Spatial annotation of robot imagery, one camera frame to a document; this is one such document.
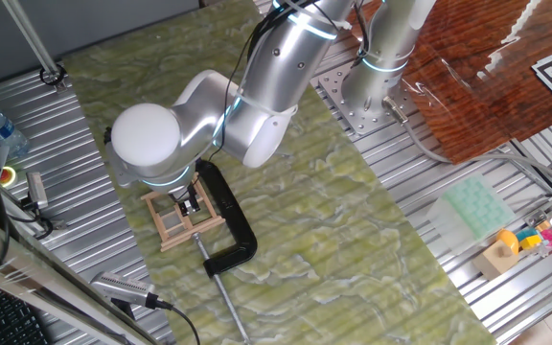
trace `orange object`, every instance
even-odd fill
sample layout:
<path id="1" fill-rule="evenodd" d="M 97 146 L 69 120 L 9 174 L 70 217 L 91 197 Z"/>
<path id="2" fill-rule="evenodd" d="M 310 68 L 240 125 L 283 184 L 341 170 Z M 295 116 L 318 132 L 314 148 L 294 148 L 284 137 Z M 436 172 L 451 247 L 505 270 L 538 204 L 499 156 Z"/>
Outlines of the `orange object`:
<path id="1" fill-rule="evenodd" d="M 497 233 L 497 236 L 495 237 L 495 239 L 506 243 L 506 245 L 508 245 L 511 248 L 513 253 L 518 254 L 517 235 L 515 235 L 512 231 L 501 229 Z"/>

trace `transparent plastic sheet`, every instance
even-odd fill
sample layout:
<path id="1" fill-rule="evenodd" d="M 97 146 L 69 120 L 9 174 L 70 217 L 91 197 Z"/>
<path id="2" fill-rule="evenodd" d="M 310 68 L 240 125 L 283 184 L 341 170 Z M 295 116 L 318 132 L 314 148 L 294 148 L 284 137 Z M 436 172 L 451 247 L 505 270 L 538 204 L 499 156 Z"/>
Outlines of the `transparent plastic sheet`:
<path id="1" fill-rule="evenodd" d="M 366 18 L 380 4 L 365 6 Z M 549 56 L 552 1 L 441 0 L 403 79 L 457 164 L 552 125 L 552 90 L 532 69 Z"/>

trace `robotic arm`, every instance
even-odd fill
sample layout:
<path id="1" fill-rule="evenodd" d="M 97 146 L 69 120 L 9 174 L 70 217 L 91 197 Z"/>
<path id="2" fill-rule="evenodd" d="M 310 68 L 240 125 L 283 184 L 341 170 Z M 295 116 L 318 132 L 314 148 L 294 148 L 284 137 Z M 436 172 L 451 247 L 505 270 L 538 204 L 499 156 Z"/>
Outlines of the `robotic arm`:
<path id="1" fill-rule="evenodd" d="M 274 0 L 253 33 L 240 86 L 208 70 L 191 80 L 171 108 L 143 103 L 125 110 L 105 140 L 118 183 L 126 187 L 140 180 L 154 191 L 183 197 L 195 161 L 211 145 L 222 145 L 247 167 L 261 166 L 282 141 L 337 29 L 350 28 L 345 18 L 355 1 Z M 351 103 L 365 111 L 382 109 L 382 102 L 372 99 L 382 100 L 399 88 L 402 69 L 434 2 L 389 0 L 379 8 L 370 49 L 359 52 L 363 63 L 354 64 L 343 84 Z M 385 79 L 390 80 L 387 87 Z"/>

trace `wooden frame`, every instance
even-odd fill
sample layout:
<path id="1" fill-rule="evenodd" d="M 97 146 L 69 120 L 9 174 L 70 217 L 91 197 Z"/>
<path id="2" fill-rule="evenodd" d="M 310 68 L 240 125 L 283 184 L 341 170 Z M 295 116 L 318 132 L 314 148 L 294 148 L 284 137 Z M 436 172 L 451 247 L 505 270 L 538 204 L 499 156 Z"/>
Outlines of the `wooden frame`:
<path id="1" fill-rule="evenodd" d="M 176 245 L 181 244 L 184 241 L 190 239 L 194 233 L 202 233 L 214 228 L 215 226 L 225 223 L 225 219 L 217 215 L 217 213 L 215 212 L 215 208 L 212 206 L 210 199 L 206 195 L 206 192 L 203 189 L 201 182 L 199 182 L 197 179 L 198 177 L 196 173 L 193 179 L 193 185 L 194 185 L 195 191 L 199 195 L 199 197 L 197 198 L 197 203 L 203 202 L 206 205 L 208 212 L 210 213 L 209 218 L 203 221 L 200 221 L 197 224 L 193 224 L 189 219 L 189 216 L 182 216 L 182 212 L 180 211 L 180 207 L 178 206 L 177 203 L 173 205 L 173 210 L 171 212 L 168 212 L 164 216 L 161 216 L 158 213 L 156 213 L 154 211 L 154 207 L 152 206 L 152 200 L 159 196 L 162 196 L 162 194 L 158 192 L 151 192 L 141 197 L 141 199 L 145 200 L 145 202 L 149 206 L 149 211 L 150 211 L 150 214 L 152 215 L 152 220 L 154 220 L 154 225 L 157 227 L 157 231 L 159 232 L 159 236 L 161 237 L 162 252 L 168 249 L 171 249 Z M 171 228 L 166 229 L 165 222 L 163 220 L 174 216 L 180 219 L 180 223 L 176 224 Z M 171 232 L 176 229 L 179 229 L 180 227 L 183 227 L 184 229 L 181 232 L 171 236 Z"/>

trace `yellow toy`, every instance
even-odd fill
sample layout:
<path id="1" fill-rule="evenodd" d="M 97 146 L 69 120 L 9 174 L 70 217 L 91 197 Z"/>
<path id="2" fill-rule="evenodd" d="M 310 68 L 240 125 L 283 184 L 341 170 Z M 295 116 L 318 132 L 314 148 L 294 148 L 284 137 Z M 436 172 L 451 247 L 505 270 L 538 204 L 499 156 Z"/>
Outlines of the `yellow toy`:
<path id="1" fill-rule="evenodd" d="M 524 250 L 532 249 L 533 247 L 539 245 L 542 242 L 542 239 L 538 235 L 530 236 L 528 238 L 525 238 L 525 240 L 521 241 L 521 247 Z"/>

